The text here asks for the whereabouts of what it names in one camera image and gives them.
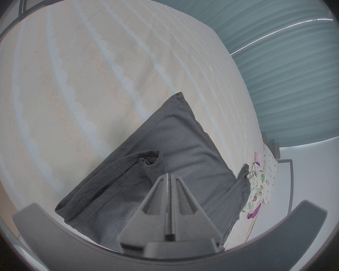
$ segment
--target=bed sheet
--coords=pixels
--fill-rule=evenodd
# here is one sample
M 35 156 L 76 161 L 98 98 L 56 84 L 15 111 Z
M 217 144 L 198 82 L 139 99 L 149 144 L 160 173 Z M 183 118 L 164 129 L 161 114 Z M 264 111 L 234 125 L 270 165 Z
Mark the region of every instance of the bed sheet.
M 249 93 L 217 34 L 151 0 L 65 0 L 0 43 L 0 181 L 15 207 L 54 208 L 171 95 L 238 174 L 263 150 Z

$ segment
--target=gray garment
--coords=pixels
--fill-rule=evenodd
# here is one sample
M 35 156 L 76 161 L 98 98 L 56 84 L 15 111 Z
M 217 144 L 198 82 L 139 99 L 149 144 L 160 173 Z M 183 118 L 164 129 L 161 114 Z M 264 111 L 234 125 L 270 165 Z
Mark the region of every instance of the gray garment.
M 67 224 L 109 249 L 157 178 L 179 175 L 224 243 L 250 195 L 244 165 L 238 178 L 195 120 L 182 93 L 170 97 L 56 207 Z

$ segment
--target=teal curtain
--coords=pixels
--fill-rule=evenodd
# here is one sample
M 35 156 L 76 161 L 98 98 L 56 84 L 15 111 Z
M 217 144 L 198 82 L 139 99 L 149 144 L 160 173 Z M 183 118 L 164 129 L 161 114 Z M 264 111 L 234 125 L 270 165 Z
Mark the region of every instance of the teal curtain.
M 286 147 L 339 136 L 339 25 L 321 0 L 155 1 L 215 30 L 268 140 Z

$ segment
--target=white wall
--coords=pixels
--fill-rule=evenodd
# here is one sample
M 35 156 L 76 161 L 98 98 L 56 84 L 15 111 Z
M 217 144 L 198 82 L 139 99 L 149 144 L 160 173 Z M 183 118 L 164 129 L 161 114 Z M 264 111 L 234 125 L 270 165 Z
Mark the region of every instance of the white wall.
M 292 268 L 300 270 L 321 248 L 339 222 L 339 137 L 304 146 L 280 148 L 281 159 L 292 159 L 294 209 L 308 200 L 328 211 L 318 236 Z

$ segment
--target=mattress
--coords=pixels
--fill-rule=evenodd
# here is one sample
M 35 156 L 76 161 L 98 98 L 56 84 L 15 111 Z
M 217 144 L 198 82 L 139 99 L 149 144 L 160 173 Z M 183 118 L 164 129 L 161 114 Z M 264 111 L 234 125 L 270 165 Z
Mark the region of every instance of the mattress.
M 244 81 L 217 34 L 151 0 L 65 0 L 0 43 L 0 182 L 20 210 L 55 206 L 183 92 L 228 167 L 262 153 Z

